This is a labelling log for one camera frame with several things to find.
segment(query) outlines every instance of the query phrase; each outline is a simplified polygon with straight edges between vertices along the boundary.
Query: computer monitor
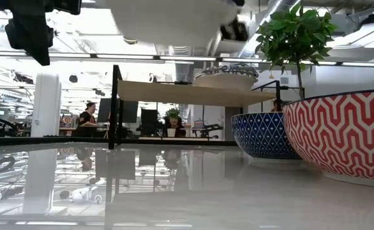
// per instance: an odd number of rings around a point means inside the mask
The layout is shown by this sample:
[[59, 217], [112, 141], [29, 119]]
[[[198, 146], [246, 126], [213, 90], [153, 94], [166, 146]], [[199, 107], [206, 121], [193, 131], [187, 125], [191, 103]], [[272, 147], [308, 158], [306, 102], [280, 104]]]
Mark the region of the computer monitor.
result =
[[[109, 119], [111, 98], [102, 98], [99, 104], [98, 122], [104, 123]], [[117, 120], [119, 121], [119, 100], [117, 100]], [[123, 102], [123, 123], [137, 122], [138, 102]]]

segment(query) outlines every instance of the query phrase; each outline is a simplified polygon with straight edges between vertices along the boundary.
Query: ceiling pipe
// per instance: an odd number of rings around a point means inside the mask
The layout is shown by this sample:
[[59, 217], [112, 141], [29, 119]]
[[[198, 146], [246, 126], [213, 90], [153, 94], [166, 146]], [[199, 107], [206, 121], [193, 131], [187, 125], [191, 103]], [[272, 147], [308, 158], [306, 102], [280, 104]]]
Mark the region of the ceiling pipe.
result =
[[[301, 0], [270, 0], [268, 3], [268, 9], [265, 11], [264, 17], [259, 20], [259, 23], [256, 22], [252, 24], [253, 28], [250, 28], [249, 31], [258, 31], [260, 25], [265, 22], [269, 22], [271, 19], [271, 14], [278, 11], [287, 11], [291, 9], [294, 5], [301, 2]], [[256, 43], [257, 34], [254, 34], [246, 43], [244, 48], [238, 52], [237, 58], [250, 58], [255, 54], [254, 43]]]

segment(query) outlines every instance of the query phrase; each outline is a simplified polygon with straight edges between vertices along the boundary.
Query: shelf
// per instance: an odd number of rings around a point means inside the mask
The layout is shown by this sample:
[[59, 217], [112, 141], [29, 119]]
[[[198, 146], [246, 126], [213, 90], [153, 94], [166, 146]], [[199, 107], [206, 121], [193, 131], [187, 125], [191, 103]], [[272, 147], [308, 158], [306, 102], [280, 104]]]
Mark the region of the shelf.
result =
[[121, 100], [131, 102], [162, 102], [225, 107], [244, 107], [276, 98], [275, 93], [127, 80], [118, 82], [117, 92]]

